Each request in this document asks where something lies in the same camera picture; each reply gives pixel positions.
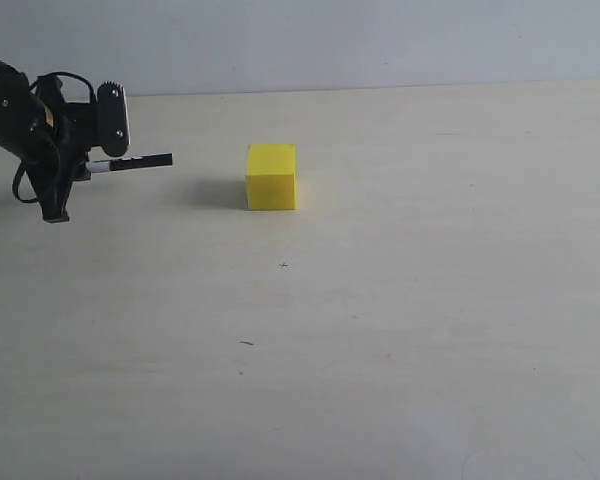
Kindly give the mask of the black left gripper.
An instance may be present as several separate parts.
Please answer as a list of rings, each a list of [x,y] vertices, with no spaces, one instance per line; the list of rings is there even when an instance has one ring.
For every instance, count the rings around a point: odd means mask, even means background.
[[[63,77],[83,83],[88,101],[66,101]],[[109,156],[122,156],[129,148],[127,99],[120,84],[101,84],[96,106],[93,85],[80,75],[51,72],[30,82],[0,60],[0,147],[27,166],[44,221],[70,220],[73,183],[91,179],[88,151],[98,145]]]

